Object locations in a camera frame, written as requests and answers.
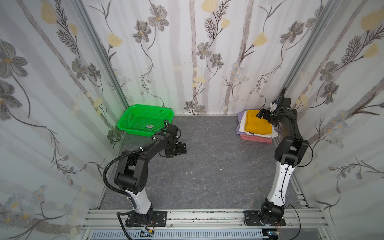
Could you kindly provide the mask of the yellow t shirt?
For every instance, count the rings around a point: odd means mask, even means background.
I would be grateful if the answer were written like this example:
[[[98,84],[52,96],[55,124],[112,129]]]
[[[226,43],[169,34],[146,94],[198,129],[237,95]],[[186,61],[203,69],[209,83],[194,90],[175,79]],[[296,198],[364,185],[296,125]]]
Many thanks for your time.
[[[272,125],[263,118],[258,118],[259,110],[247,110],[245,131],[258,135],[271,135],[273,133]]]

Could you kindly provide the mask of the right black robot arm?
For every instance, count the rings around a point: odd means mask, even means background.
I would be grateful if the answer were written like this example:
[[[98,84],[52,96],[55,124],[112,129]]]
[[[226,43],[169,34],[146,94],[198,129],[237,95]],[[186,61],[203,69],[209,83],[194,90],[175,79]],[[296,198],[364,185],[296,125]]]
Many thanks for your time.
[[[274,158],[277,168],[272,188],[258,213],[259,221],[264,226],[280,223],[286,208],[286,190],[294,170],[300,163],[309,147],[298,127],[297,110],[291,107],[291,99],[285,97],[283,88],[278,98],[270,105],[270,109],[261,109],[259,119],[268,121],[274,127],[283,128],[283,139],[275,150]]]

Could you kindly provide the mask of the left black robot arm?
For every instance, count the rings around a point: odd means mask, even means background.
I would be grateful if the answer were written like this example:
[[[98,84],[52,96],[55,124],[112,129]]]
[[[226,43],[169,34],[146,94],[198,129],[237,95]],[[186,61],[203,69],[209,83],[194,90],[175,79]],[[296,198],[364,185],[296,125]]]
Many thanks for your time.
[[[179,142],[181,131],[175,125],[165,126],[151,136],[149,143],[134,151],[124,151],[118,160],[114,183],[131,201],[134,210],[129,214],[128,225],[150,225],[155,217],[153,205],[145,186],[148,181],[150,160],[160,152],[163,158],[173,158],[187,153],[185,143]]]

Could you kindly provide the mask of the white black folded t shirt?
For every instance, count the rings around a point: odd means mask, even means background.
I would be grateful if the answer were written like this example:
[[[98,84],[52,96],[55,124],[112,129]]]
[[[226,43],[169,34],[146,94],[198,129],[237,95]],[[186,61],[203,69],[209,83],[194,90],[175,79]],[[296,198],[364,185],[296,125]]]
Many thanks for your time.
[[[273,139],[273,138],[278,136],[278,132],[275,130],[275,128],[273,126],[272,126],[273,127],[273,133],[271,135],[258,135],[258,134],[253,134],[253,133],[246,132],[245,131],[246,113],[247,113],[247,110],[244,113],[243,118],[242,118],[241,128],[240,128],[241,132],[244,132],[247,135],[255,135],[255,136],[260,136],[260,137],[270,138],[270,139]]]

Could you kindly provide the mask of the green plastic basket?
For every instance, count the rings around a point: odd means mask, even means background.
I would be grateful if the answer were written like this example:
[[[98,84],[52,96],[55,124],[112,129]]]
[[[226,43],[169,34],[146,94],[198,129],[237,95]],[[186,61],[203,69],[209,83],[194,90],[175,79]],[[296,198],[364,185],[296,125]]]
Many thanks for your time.
[[[123,113],[117,127],[130,135],[150,137],[165,126],[165,120],[171,123],[173,117],[173,110],[168,108],[132,105]],[[154,127],[147,129],[146,125],[153,125]]]

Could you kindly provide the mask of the purple folded t shirt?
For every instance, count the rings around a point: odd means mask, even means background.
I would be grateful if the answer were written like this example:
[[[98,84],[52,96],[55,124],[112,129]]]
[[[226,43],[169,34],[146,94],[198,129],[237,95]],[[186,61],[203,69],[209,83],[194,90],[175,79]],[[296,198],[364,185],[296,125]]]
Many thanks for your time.
[[[246,133],[240,131],[242,118],[243,118],[243,115],[244,115],[245,112],[246,112],[246,110],[241,111],[241,112],[238,113],[238,125],[237,125],[237,128],[236,128],[237,135],[246,135]]]

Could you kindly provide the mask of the pink folded t shirt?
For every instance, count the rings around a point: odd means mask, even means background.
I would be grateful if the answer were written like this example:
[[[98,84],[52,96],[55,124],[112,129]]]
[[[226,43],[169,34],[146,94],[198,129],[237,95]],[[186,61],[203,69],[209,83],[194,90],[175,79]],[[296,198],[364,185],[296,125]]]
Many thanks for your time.
[[[255,136],[255,135],[251,135],[251,136],[250,135],[240,135],[240,137],[242,140],[245,140],[245,141],[267,143],[267,144],[273,143],[273,139]]]

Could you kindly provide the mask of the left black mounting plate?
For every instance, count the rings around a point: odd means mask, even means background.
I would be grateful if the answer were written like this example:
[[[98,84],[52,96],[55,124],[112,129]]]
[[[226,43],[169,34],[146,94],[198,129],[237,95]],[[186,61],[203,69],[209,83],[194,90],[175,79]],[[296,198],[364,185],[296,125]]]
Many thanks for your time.
[[[165,227],[167,223],[167,211],[148,211],[145,215],[130,211],[125,221],[125,226],[133,227]]]

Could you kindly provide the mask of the black mounting plate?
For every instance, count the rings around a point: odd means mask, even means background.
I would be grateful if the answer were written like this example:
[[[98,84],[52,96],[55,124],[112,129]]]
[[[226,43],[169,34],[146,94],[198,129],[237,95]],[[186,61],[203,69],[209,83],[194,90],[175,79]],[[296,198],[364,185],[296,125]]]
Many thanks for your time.
[[[247,227],[277,227],[286,226],[285,219],[278,219],[271,213],[262,215],[261,211],[244,211],[244,223]]]
[[[165,227],[167,223],[167,211],[148,211],[145,215],[130,211],[125,221],[125,226],[133,227]]]

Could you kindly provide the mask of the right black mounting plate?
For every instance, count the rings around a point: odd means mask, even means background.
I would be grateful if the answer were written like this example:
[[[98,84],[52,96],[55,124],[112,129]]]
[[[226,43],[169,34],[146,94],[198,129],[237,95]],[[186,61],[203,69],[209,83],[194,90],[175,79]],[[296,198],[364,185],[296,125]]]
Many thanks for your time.
[[[262,215],[261,211],[244,211],[244,223],[247,227],[277,227],[286,226],[285,219],[278,219],[271,213]]]

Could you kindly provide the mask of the right corner aluminium post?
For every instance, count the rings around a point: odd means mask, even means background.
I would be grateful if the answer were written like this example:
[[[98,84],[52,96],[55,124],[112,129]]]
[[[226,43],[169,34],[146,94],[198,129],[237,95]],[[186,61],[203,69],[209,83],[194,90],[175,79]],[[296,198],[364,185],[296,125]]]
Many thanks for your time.
[[[341,30],[341,18],[344,14],[342,1],[328,1],[318,17],[298,59],[289,72],[283,87],[286,87],[286,97],[295,97],[297,91],[303,90],[298,96],[298,112],[305,114],[309,110],[324,109],[331,101],[328,97],[321,98],[320,91],[329,82],[320,80],[321,70],[336,70],[339,60],[331,56],[340,44],[344,31]]]

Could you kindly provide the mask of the corner aluminium post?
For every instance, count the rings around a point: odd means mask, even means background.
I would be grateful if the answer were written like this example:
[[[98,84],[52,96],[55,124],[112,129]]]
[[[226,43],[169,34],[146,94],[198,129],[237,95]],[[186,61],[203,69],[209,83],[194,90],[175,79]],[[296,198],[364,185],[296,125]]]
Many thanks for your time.
[[[75,7],[75,10],[76,10],[84,28],[85,28],[85,30],[86,30],[88,37],[90,38],[94,48],[96,49],[96,52],[97,52],[97,55],[99,56],[99,59],[101,60],[104,68],[107,71],[107,75],[108,75],[108,77],[109,77],[109,79],[113,85],[113,88],[114,88],[117,96],[119,97],[124,109],[126,110],[129,107],[128,101],[125,98],[125,95],[122,91],[122,88],[120,87],[120,84],[119,84],[119,81],[118,81],[116,75],[114,74],[114,71],[113,71],[111,62],[109,60],[107,51],[103,47],[103,44],[99,38],[99,35],[97,34],[97,32],[96,32],[96,30],[92,24],[92,21],[91,21],[89,15],[87,13],[85,5],[83,4],[82,1],[78,1],[78,0],[72,0],[72,4]]]
[[[344,14],[342,1],[328,1],[318,17],[298,59],[289,72],[283,87],[286,87],[286,97],[295,97],[297,91],[303,90],[298,96],[298,112],[305,114],[309,110],[324,109],[331,101],[328,97],[321,98],[320,91],[329,82],[320,80],[321,70],[336,70],[339,60],[331,56],[340,44],[344,31],[341,30],[341,18]]]

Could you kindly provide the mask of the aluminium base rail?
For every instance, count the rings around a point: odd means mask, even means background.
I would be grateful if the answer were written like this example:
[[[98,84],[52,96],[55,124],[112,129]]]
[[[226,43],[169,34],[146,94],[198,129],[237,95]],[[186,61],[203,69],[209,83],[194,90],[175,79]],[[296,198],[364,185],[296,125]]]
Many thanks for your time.
[[[246,210],[162,210],[167,211],[165,227],[133,227],[121,229],[116,210],[90,210],[83,223],[79,240],[125,240],[128,231],[144,230],[154,234],[156,230],[200,229],[261,229],[264,240],[333,240],[330,226],[320,209],[287,209],[286,226],[247,227]]]

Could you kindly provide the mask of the left corner aluminium post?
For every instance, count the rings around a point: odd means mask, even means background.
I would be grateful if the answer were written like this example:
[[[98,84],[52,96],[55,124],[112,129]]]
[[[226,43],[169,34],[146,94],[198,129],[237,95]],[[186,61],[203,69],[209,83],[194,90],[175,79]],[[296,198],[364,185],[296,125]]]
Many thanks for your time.
[[[89,15],[87,13],[85,5],[83,4],[82,1],[78,1],[78,0],[72,0],[72,4],[75,7],[75,10],[76,10],[84,28],[85,28],[85,30],[86,30],[88,37],[90,38],[94,48],[96,49],[96,52],[97,52],[97,55],[99,56],[99,59],[101,60],[104,68],[107,71],[107,75],[108,75],[108,77],[109,77],[109,79],[113,85],[113,88],[114,88],[117,96],[119,97],[124,109],[126,110],[129,107],[128,101],[125,98],[125,95],[122,91],[122,88],[120,87],[120,84],[119,84],[119,81],[118,81],[116,75],[114,74],[114,71],[113,71],[111,62],[109,60],[107,51],[103,47],[103,44],[99,38],[99,35],[97,34],[97,32],[96,32],[96,30],[92,24],[92,21],[91,21]]]

